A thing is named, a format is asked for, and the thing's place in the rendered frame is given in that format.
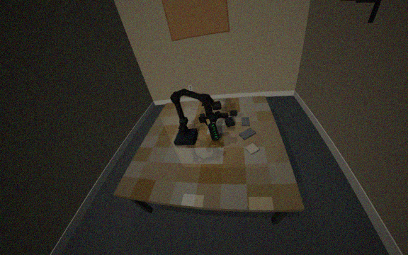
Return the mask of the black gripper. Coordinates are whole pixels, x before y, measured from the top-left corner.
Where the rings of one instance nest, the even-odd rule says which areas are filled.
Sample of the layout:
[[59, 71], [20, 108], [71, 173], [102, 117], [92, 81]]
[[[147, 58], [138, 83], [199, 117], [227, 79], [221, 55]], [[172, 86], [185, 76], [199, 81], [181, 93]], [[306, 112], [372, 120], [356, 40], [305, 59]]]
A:
[[[208, 114], [212, 114], [212, 111], [213, 111], [213, 110], [211, 110], [211, 111], [209, 111], [209, 112], [206, 111], [206, 112], [205, 112], [206, 117], [200, 116], [200, 117], [198, 118], [199, 121], [200, 121], [200, 123], [205, 123], [205, 124], [208, 126], [208, 124], [207, 124], [207, 122], [206, 122], [206, 119], [208, 119]], [[221, 114], [219, 111], [215, 112], [214, 114], [217, 115], [218, 118], [219, 118], [219, 117], [222, 117], [222, 114]]]

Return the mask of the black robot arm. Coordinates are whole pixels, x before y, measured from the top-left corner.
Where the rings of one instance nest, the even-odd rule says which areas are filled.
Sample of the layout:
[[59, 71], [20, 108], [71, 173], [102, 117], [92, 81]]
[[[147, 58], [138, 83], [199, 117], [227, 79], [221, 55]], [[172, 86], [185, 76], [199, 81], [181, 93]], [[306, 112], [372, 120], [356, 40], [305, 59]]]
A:
[[[186, 89], [182, 89], [182, 90], [173, 92], [170, 99], [172, 103], [175, 104], [176, 106], [176, 111], [179, 116], [179, 127], [178, 128], [181, 131], [182, 135], [188, 134], [188, 127], [186, 126], [188, 123], [188, 118], [184, 116], [182, 108], [181, 108], [181, 104], [180, 104], [180, 99], [182, 96], [187, 96], [189, 98], [192, 97], [192, 98], [198, 99], [200, 102], [202, 102], [202, 106], [205, 107], [205, 111], [207, 112], [211, 111], [212, 109], [221, 110], [222, 108], [220, 101], [214, 101], [208, 94], [199, 94], [199, 93], [195, 93], [195, 92], [192, 92]], [[215, 115], [214, 113], [212, 114], [208, 113], [208, 119], [210, 123], [213, 123], [218, 119], [218, 116]]]

